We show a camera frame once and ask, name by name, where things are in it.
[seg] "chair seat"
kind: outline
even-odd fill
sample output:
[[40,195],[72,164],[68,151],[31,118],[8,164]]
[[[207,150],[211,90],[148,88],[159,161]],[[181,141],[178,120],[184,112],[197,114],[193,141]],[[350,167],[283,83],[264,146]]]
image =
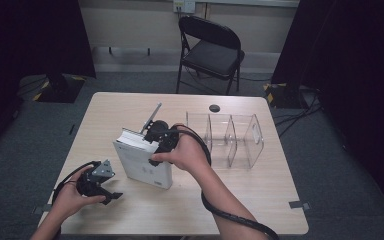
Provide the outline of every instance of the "chair seat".
[[[245,53],[241,50],[241,62],[244,56]],[[201,40],[182,59],[182,64],[196,70],[200,69],[207,74],[222,75],[228,79],[236,70],[236,59],[237,50]]]

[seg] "gray floor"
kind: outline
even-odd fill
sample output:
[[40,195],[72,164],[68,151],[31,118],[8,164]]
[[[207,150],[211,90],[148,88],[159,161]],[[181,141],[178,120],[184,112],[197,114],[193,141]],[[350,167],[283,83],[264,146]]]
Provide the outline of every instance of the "gray floor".
[[[177,73],[147,72],[146,69],[157,68],[158,64],[151,65],[136,64],[137,69],[131,69],[133,72],[101,69],[97,79],[86,81],[73,104],[34,102],[31,99],[37,89],[29,90],[41,84],[34,81],[40,76],[23,80],[22,84],[35,84],[20,90],[25,102],[18,118],[0,137],[0,239],[28,239],[35,230],[40,216],[31,211],[48,201],[93,93],[174,93]],[[262,73],[270,71],[257,72],[244,73],[243,77],[254,80],[270,77],[269,73]],[[186,73],[184,78],[192,81]],[[263,97],[264,83],[243,80],[241,90],[232,91],[232,95]],[[182,86],[181,92],[202,94],[186,86]],[[312,94],[307,93],[306,98],[311,99]],[[271,111],[275,122],[279,122],[285,118],[282,116],[299,114],[302,110]],[[278,132],[289,123],[280,125]],[[73,124],[76,127],[70,134]],[[384,239],[384,196],[358,161],[343,150],[335,128],[322,111],[297,121],[282,135],[281,143],[300,199],[311,205],[305,211],[309,232],[281,239]],[[62,239],[152,238],[64,236]]]

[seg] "black folding chair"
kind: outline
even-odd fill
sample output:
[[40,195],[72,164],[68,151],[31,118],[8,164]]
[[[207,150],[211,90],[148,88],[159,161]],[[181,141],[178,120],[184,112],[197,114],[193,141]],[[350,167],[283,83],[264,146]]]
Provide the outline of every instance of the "black folding chair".
[[[238,36],[226,26],[195,16],[180,18],[179,28],[182,53],[176,93],[179,93],[180,83],[196,88],[180,80],[183,66],[194,69],[198,75],[202,72],[221,80],[229,80],[226,95],[229,95],[236,73],[236,91],[239,91],[240,65],[245,53],[241,50],[241,41]],[[199,42],[191,48],[186,36],[194,37]]]

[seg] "finger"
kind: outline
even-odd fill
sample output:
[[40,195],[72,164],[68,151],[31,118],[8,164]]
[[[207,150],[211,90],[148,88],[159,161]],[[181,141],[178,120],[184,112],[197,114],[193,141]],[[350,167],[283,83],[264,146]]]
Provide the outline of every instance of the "finger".
[[189,128],[189,127],[187,127],[187,126],[185,126],[183,124],[176,125],[176,127],[177,127],[177,130],[187,131],[187,132],[190,132],[190,133],[196,135],[196,133],[191,128]]
[[179,126],[185,126],[183,123],[175,123],[173,124],[173,127],[179,127]]
[[73,174],[73,176],[70,178],[70,181],[76,181],[77,179],[79,179],[80,175],[82,175],[82,173],[88,169],[92,168],[92,166],[86,166],[82,169],[80,169],[79,171],[77,171],[75,174]]
[[102,201],[105,201],[105,199],[106,199],[106,197],[102,196],[102,195],[92,196],[92,197],[84,197],[83,198],[83,203],[85,205],[95,204],[95,203],[100,203]]
[[151,156],[151,160],[154,160],[157,162],[169,161],[170,156],[171,156],[170,153],[154,153]]

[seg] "chair backrest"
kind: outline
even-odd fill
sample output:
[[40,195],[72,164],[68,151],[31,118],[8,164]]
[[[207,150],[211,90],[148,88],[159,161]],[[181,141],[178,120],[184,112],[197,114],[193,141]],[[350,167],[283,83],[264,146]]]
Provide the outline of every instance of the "chair backrest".
[[187,34],[231,49],[241,49],[241,41],[236,33],[215,22],[195,16],[185,16],[180,18],[179,28],[182,35]]

